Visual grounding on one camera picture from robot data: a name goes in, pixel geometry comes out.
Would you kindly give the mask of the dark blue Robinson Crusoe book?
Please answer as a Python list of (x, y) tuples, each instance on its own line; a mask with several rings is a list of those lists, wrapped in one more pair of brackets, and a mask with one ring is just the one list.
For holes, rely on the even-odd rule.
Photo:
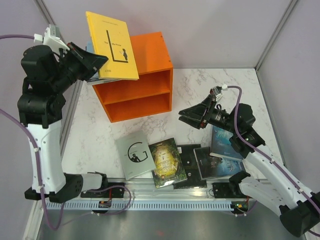
[(101, 78), (99, 77), (98, 74), (93, 75), (90, 79), (86, 81), (88, 85), (100, 85), (100, 84), (105, 84), (105, 83), (110, 83), (110, 82), (115, 82), (119, 81), (119, 79), (116, 78)]

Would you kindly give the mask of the light blue paperback book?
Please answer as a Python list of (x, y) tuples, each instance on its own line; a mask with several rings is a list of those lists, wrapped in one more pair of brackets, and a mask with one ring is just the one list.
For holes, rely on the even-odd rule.
[[(94, 48), (93, 48), (93, 43), (91, 41), (87, 42), (85, 50), (89, 53), (94, 54)], [(97, 71), (90, 79), (88, 82), (96, 82), (99, 80), (99, 72)]]

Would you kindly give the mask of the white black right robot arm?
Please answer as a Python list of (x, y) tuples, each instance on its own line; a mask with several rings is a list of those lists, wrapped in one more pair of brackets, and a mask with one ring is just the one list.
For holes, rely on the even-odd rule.
[(273, 157), (265, 141), (253, 129), (255, 122), (250, 105), (240, 103), (231, 113), (208, 95), (201, 103), (179, 111), (179, 120), (196, 128), (208, 124), (232, 133), (231, 147), (254, 165), (270, 182), (259, 183), (242, 171), (229, 178), (228, 191), (234, 197), (250, 196), (274, 212), (284, 228), (301, 237), (320, 222), (320, 194), (299, 181), (280, 161)]

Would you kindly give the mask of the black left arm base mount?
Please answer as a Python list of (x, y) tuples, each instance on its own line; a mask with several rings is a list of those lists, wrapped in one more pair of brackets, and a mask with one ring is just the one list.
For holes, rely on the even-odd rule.
[(92, 199), (122, 199), (124, 197), (125, 190), (122, 187), (115, 187), (106, 191), (101, 192), (82, 192), (80, 194), (81, 198), (92, 198)]

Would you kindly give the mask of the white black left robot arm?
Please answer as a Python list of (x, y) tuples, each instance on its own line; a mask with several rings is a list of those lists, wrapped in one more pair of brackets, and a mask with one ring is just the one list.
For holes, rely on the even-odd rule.
[(65, 173), (60, 147), (64, 92), (76, 81), (89, 80), (107, 61), (106, 56), (87, 52), (73, 42), (57, 52), (47, 45), (24, 51), (21, 66), (26, 76), (17, 107), (33, 152), (33, 181), (24, 193), (26, 199), (62, 204), (86, 191), (100, 198), (109, 193), (104, 173)]

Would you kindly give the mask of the yellow Little Prince book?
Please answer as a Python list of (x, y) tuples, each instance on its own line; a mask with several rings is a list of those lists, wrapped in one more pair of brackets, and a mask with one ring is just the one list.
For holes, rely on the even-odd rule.
[(85, 12), (93, 53), (105, 56), (107, 62), (99, 69), (100, 80), (139, 79), (127, 23), (115, 18)]

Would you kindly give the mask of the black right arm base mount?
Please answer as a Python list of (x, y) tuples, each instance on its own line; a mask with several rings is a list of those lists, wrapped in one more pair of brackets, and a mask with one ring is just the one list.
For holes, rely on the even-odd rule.
[(241, 192), (239, 184), (231, 182), (214, 182), (213, 195), (216, 199), (252, 199), (251, 196)]

